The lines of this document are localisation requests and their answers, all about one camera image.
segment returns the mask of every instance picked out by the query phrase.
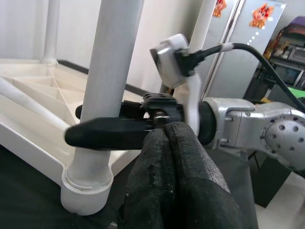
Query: refrigerator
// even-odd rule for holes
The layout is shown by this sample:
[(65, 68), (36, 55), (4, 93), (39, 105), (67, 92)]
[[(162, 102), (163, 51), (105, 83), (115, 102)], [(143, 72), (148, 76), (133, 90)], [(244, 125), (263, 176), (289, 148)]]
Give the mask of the refrigerator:
[[(277, 0), (219, 0), (225, 6), (213, 16), (202, 49), (220, 43), (245, 43), (265, 51), (286, 3)], [(265, 16), (265, 21), (255, 20)], [(243, 50), (209, 56), (198, 66), (201, 96), (243, 98), (259, 61)]]

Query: microwave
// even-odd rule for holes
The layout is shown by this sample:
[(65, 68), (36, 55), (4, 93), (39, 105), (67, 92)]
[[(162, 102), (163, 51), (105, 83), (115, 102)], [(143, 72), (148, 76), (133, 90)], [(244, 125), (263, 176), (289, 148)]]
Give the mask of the microwave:
[(291, 61), (296, 61), (305, 64), (305, 49), (294, 47), (288, 57)]
[(305, 70), (295, 68), (282, 63), (275, 63), (274, 69), (276, 73), (288, 86), (305, 90)]

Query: white plastic shelf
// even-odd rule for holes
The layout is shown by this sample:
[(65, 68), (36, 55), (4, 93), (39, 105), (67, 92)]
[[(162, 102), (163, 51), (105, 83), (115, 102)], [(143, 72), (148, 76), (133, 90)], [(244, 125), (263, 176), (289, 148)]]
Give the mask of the white plastic shelf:
[[(83, 103), (87, 75), (63, 65), (35, 60), (0, 60), (0, 77), (56, 115), (67, 126), (79, 120), (75, 109)], [(124, 100), (141, 101), (125, 91)], [(64, 141), (65, 128), (0, 93), (0, 144), (57, 184), (72, 162), (74, 147)], [(140, 151), (112, 151), (109, 165), (118, 174)]]

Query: black floor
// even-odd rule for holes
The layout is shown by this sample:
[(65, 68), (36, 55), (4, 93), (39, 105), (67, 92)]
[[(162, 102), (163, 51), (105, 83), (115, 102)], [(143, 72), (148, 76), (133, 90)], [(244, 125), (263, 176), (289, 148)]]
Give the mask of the black floor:
[(118, 174), (100, 212), (80, 217), (67, 212), (60, 187), (0, 146), (0, 229), (103, 229), (119, 220), (126, 181), (133, 163)]

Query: white wall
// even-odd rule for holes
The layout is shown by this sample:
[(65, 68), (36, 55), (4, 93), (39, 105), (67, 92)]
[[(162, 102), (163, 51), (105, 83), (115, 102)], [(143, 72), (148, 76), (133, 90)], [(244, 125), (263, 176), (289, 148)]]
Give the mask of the white wall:
[(0, 58), (40, 58), (47, 0), (0, 0)]
[(275, 28), (272, 38), (275, 38), (280, 30), (287, 26), (297, 16), (305, 16), (304, 0), (287, 0), (282, 17)]
[[(203, 0), (145, 0), (128, 83), (158, 91), (149, 49), (183, 33), (190, 39)], [(89, 67), (101, 0), (61, 0), (57, 59)], [(0, 58), (42, 57), (48, 0), (0, 0)]]

